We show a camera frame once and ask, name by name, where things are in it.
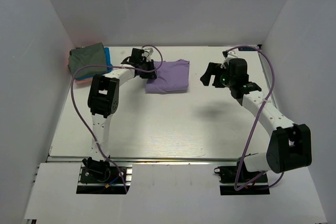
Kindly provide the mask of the purple t-shirt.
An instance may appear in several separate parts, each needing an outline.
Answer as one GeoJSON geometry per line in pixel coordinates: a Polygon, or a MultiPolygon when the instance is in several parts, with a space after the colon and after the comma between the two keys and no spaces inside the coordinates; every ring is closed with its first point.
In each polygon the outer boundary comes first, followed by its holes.
{"type": "Polygon", "coordinates": [[[185,93],[189,87],[190,62],[187,60],[164,61],[156,71],[157,78],[148,80],[146,93],[185,93]]]}

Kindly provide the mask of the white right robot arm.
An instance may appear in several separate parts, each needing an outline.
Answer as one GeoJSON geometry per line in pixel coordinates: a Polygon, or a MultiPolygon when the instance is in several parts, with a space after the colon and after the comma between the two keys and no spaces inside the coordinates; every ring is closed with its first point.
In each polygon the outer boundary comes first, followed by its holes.
{"type": "Polygon", "coordinates": [[[238,162],[237,175],[247,182],[256,172],[276,174],[310,166],[312,163],[311,131],[305,124],[296,124],[267,101],[261,87],[249,81],[247,62],[230,58],[224,63],[210,62],[200,81],[204,86],[229,88],[231,96],[262,125],[270,140],[266,152],[244,151],[238,162]]]}

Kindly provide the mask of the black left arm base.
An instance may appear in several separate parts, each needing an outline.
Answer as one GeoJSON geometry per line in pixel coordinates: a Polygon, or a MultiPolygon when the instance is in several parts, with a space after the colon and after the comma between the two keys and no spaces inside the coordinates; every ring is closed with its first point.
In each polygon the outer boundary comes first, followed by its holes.
{"type": "Polygon", "coordinates": [[[107,161],[89,158],[82,160],[77,194],[86,195],[125,195],[130,188],[132,168],[116,168],[107,161]]]}

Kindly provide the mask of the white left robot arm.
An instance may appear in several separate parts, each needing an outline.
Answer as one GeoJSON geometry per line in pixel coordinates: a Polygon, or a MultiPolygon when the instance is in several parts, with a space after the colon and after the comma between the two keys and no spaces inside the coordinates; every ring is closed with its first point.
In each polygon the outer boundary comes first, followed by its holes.
{"type": "Polygon", "coordinates": [[[105,161],[110,156],[110,124],[119,105],[120,87],[136,77],[146,80],[157,78],[152,54],[152,48],[133,48],[131,56],[121,62],[121,68],[93,77],[88,97],[94,133],[90,154],[93,159],[105,161]]]}

